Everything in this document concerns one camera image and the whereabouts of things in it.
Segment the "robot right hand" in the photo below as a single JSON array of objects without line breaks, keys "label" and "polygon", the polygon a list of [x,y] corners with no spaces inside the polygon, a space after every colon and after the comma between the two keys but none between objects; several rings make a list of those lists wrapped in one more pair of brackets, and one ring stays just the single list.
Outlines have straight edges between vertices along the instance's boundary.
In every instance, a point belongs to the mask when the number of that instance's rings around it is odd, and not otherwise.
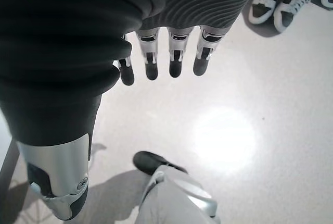
[{"label": "robot right hand", "polygon": [[135,32],[154,80],[157,39],[167,27],[170,75],[201,28],[193,71],[209,59],[248,0],[1,0],[1,110],[27,164],[31,187],[61,220],[88,193],[88,161],[101,96],[134,82]]}]

